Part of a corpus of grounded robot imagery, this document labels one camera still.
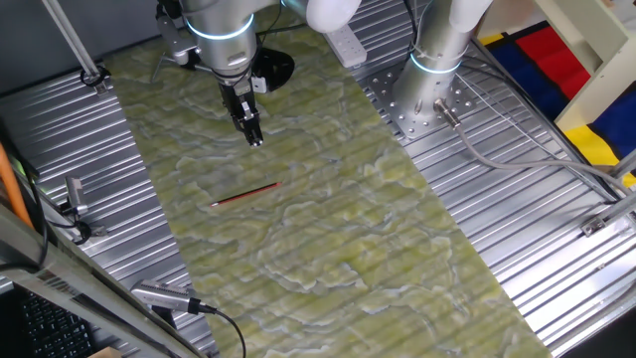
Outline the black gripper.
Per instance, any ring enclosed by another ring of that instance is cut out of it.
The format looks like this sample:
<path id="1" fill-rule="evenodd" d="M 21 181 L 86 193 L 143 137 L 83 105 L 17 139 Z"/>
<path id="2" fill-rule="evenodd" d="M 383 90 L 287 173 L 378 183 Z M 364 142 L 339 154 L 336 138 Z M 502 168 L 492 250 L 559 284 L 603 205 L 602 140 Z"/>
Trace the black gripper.
<path id="1" fill-rule="evenodd" d="M 259 125 L 258 110 L 251 80 L 243 79 L 237 85 L 219 83 L 223 104 L 228 110 L 234 126 L 241 132 L 251 147 L 258 147 L 263 143 Z"/>

